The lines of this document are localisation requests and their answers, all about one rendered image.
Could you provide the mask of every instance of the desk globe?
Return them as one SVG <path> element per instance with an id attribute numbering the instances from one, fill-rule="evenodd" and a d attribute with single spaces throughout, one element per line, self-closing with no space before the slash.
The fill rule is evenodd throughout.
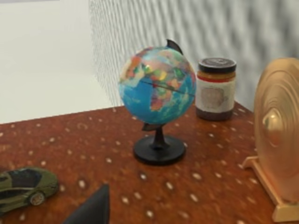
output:
<path id="1" fill-rule="evenodd" d="M 180 47 L 167 40 L 167 46 L 146 48 L 124 66 L 119 90 L 125 107 L 144 122 L 143 131 L 155 136 L 140 139 L 135 157 L 150 165 L 169 165 L 185 154 L 182 141 L 164 136 L 162 127 L 186 112 L 194 100 L 194 71 Z"/>

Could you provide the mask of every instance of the red brown surface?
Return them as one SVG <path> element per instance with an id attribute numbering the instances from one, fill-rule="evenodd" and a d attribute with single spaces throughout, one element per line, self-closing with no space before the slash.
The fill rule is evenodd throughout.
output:
<path id="1" fill-rule="evenodd" d="M 151 167 L 132 156 L 146 133 L 124 107 L 0 125 L 0 169 L 41 166 L 58 175 L 60 192 L 39 207 L 8 213 L 1 224 L 60 224 L 104 182 L 111 224 L 270 224 L 274 205 L 252 170 L 253 114 L 210 122 L 195 107 L 165 134 L 183 140 L 185 158 Z"/>

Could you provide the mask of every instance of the jar lid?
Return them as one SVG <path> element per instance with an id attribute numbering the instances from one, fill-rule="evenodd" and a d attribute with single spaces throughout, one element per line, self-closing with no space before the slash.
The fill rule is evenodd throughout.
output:
<path id="1" fill-rule="evenodd" d="M 199 70 L 206 73 L 231 73 L 235 72 L 237 63 L 234 60 L 211 57 L 199 61 Z"/>

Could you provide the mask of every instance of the jar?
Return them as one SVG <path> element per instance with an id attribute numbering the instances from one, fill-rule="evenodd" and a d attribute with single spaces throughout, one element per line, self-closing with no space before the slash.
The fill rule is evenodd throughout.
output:
<path id="1" fill-rule="evenodd" d="M 206 58 L 199 62 L 195 105 L 198 117 L 221 121 L 230 119 L 235 105 L 236 62 Z"/>

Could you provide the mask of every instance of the car wheel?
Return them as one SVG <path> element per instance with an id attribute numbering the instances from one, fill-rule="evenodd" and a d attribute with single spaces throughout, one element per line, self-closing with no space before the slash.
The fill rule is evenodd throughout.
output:
<path id="1" fill-rule="evenodd" d="M 46 200 L 45 195 L 42 192 L 36 192 L 30 196 L 29 202 L 34 206 L 41 205 Z"/>

